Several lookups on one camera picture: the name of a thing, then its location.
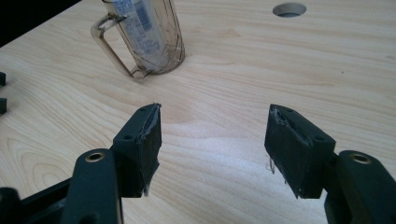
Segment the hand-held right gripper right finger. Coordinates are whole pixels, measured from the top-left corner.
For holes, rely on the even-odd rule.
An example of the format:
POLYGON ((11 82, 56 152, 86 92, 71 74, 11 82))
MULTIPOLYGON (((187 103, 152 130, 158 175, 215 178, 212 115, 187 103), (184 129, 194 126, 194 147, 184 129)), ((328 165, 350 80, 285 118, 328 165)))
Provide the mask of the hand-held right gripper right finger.
POLYGON ((297 111, 271 105, 265 149, 294 195, 324 203, 329 224, 396 224, 396 180, 376 158, 334 152, 335 140, 297 111))

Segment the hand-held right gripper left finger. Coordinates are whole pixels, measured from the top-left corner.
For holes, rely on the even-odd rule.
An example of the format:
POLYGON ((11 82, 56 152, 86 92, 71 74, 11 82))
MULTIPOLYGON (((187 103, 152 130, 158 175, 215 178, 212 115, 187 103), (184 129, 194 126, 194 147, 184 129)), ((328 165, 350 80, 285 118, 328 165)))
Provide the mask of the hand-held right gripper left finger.
POLYGON ((121 200, 149 192, 161 145, 161 106, 137 109, 109 149, 93 149, 78 157, 61 224, 123 224, 121 200))

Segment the clear glass cup with handle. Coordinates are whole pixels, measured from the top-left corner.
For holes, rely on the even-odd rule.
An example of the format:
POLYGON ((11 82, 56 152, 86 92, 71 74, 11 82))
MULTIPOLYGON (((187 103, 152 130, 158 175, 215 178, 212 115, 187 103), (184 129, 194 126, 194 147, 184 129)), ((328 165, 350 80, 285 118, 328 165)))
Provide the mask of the clear glass cup with handle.
POLYGON ((102 0, 107 14, 91 28, 91 35, 117 69, 128 77, 168 73, 185 59, 185 48, 173 0, 102 0), (105 40, 117 28, 135 67, 123 63, 105 40))

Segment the white blue toothpaste tube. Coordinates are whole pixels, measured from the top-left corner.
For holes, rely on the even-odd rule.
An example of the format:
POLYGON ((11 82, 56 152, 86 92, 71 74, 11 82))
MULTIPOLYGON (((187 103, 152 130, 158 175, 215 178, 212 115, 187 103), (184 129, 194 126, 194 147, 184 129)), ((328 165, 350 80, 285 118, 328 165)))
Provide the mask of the white blue toothpaste tube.
POLYGON ((140 64, 152 71, 164 69, 166 47, 150 0, 114 0, 112 6, 124 18, 121 28, 140 64))

